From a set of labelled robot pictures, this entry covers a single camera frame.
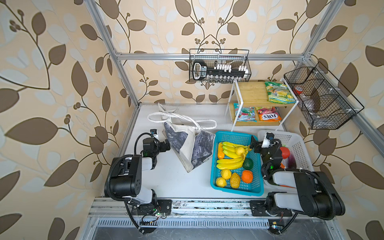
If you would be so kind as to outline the cream canvas grocery bag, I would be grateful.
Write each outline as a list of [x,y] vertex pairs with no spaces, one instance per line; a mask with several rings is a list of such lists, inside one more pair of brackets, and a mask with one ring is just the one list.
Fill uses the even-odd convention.
[[188,173],[212,158],[216,135],[210,130],[216,129],[217,121],[194,120],[180,115],[178,108],[167,110],[160,103],[158,108],[158,112],[148,115],[148,120],[164,125],[164,134]]

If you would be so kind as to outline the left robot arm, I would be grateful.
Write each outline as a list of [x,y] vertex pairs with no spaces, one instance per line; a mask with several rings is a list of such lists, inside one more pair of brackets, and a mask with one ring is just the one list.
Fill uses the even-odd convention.
[[142,133],[134,153],[113,159],[104,187],[106,197],[139,208],[144,214],[157,214],[161,207],[156,192],[142,186],[142,172],[154,170],[157,156],[171,149],[168,140],[160,142],[156,129]]

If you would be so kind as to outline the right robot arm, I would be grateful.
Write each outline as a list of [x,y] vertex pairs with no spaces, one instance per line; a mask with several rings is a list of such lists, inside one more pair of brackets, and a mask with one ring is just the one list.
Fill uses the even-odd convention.
[[276,190],[265,201],[251,201],[253,216],[284,217],[302,214],[332,220],[346,212],[345,204],[324,172],[309,165],[304,143],[293,145],[293,134],[261,132],[251,137],[250,148],[262,159],[261,176]]

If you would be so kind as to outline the lower teal snack bag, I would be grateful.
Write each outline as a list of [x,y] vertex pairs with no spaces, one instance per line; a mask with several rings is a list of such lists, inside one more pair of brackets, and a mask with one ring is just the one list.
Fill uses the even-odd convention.
[[238,122],[256,122],[256,110],[254,107],[242,107],[238,103],[234,103],[234,116]]

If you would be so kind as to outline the orange Fox's candy bag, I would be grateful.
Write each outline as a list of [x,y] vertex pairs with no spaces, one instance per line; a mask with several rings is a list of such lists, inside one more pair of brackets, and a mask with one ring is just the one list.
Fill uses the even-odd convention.
[[259,120],[262,122],[279,122],[282,120],[275,107],[258,107],[256,108]]

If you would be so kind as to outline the green snack bag right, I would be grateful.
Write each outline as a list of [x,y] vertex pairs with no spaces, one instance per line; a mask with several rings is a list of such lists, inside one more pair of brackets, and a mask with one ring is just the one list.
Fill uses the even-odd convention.
[[277,82],[264,82],[268,101],[276,104],[293,104],[296,102],[289,88]]

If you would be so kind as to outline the red tomato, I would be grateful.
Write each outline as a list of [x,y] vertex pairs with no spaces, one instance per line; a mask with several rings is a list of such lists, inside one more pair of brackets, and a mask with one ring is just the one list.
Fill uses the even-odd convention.
[[291,152],[288,148],[286,147],[280,147],[280,150],[282,152],[282,158],[283,159],[288,159],[291,155]]

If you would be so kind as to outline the green avocado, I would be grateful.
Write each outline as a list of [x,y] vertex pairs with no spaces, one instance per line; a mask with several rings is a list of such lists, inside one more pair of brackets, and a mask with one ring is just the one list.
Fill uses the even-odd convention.
[[252,160],[252,159],[249,159],[249,158],[245,158],[242,167],[243,167],[245,170],[251,171],[251,170],[253,169],[253,167],[254,167],[254,162],[253,162],[253,160]]

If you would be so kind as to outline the white plastic basket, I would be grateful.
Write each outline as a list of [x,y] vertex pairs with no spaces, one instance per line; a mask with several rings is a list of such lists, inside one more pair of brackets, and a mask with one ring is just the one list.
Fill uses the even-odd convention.
[[[312,162],[306,146],[304,144],[303,139],[300,135],[290,133],[290,132],[282,132],[282,131],[271,131],[271,130],[260,130],[258,132],[258,140],[261,141],[266,133],[273,133],[275,135],[275,139],[279,139],[282,142],[284,147],[287,147],[290,150],[291,155],[295,158],[297,168],[305,169],[313,172],[314,167],[312,166]],[[289,192],[296,193],[297,190],[295,188],[280,186],[272,184],[272,181],[264,181],[264,190],[269,192]]]

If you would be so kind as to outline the upper banana bunch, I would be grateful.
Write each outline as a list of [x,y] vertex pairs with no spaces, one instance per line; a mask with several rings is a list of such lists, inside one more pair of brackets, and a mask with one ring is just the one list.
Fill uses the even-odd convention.
[[233,144],[230,142],[222,142],[223,153],[231,159],[244,159],[251,150],[249,146]]

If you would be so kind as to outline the banana bunch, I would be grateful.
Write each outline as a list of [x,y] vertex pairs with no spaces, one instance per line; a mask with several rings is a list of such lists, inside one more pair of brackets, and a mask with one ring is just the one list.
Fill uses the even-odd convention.
[[221,159],[217,160],[216,162],[216,168],[219,170],[236,170],[242,167],[244,160],[241,158],[237,159]]
[[249,146],[233,144],[230,142],[222,142],[223,153],[231,159],[244,159],[251,150]]

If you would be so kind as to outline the lower banana bunch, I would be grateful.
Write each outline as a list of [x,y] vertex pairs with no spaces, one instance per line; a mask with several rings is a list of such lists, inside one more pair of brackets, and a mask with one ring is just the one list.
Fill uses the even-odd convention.
[[216,162],[216,168],[219,170],[236,170],[242,167],[244,160],[241,158],[237,159],[221,159],[217,160]]

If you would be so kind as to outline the teal plastic basket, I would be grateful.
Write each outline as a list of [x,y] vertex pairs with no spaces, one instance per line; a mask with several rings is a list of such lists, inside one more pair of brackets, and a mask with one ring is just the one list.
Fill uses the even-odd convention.
[[213,189],[252,197],[264,194],[261,157],[251,149],[251,140],[257,139],[244,133],[216,133],[210,182]]

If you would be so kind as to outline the orange tangerine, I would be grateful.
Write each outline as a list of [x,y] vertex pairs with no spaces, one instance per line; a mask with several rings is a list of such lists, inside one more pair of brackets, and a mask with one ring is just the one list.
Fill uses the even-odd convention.
[[250,170],[244,170],[242,172],[242,181],[246,184],[251,184],[253,181],[253,173]]

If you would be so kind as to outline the small orange fruit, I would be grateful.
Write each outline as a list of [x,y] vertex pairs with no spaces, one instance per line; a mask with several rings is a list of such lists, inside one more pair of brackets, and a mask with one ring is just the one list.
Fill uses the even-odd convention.
[[217,156],[218,156],[219,160],[225,158],[224,149],[223,149],[223,143],[219,143],[219,145],[218,145],[218,154],[217,154]]

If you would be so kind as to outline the yellow corn cob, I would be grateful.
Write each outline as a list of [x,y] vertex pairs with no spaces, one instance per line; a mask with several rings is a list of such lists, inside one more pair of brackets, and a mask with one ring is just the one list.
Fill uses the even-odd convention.
[[237,173],[233,173],[230,178],[230,186],[232,189],[238,189],[240,187],[241,177]]

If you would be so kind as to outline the yellow lemon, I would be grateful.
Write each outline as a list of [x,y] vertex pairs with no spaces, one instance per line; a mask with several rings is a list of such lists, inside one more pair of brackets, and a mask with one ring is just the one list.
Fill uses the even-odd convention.
[[232,176],[232,172],[228,169],[221,170],[221,177],[225,180],[229,180]]

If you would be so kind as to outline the yellow round fruit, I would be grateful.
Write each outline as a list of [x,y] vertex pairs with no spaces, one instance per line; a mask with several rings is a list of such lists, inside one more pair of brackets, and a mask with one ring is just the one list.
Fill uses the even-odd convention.
[[224,188],[227,185],[226,179],[223,177],[219,177],[216,179],[216,186],[220,188]]

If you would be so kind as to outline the plastic bottle red cap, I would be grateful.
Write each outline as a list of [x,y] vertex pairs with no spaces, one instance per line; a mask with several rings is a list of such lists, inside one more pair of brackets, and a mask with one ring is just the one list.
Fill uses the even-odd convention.
[[294,87],[294,93],[298,95],[299,108],[301,110],[312,111],[315,107],[315,102],[309,96],[304,94],[304,89],[299,86]]

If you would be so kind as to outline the black tool in basket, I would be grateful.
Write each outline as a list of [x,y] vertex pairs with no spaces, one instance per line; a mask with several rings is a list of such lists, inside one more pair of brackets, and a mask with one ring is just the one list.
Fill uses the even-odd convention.
[[209,83],[228,84],[248,82],[252,73],[248,66],[235,62],[221,64],[219,61],[194,60],[190,63],[189,77],[191,80]]

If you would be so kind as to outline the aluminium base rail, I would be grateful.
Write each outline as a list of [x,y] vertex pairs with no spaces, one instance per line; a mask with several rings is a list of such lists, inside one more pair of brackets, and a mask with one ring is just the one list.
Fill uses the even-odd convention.
[[137,206],[96,198],[88,217],[98,227],[263,229],[283,227],[294,215],[289,210],[265,210],[264,199],[159,199],[159,207],[146,214]]

